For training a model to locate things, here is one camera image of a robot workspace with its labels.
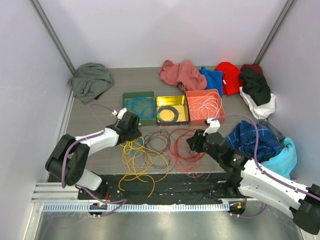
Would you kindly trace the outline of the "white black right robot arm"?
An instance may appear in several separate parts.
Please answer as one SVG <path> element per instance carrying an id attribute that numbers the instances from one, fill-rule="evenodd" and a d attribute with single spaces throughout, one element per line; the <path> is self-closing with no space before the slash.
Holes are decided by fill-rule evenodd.
<path id="1" fill-rule="evenodd" d="M 257 163 L 247 154 L 231 149 L 218 132 L 197 130 L 187 139 L 192 151 L 206 153 L 230 176 L 226 193 L 254 198 L 283 212 L 305 232 L 320 232 L 320 187 L 306 186 L 287 179 Z"/>

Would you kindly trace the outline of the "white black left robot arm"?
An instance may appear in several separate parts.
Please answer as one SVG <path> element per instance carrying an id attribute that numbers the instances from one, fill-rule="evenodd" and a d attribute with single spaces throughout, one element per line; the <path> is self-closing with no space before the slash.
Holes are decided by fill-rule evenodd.
<path id="1" fill-rule="evenodd" d="M 84 187 L 93 198 L 100 200 L 107 192 L 103 180 L 96 173 L 87 170 L 90 155 L 141 137 L 139 117 L 125 108 L 117 115 L 115 124 L 90 135 L 73 137 L 63 135 L 50 154 L 45 169 L 61 180 L 62 186 Z"/>

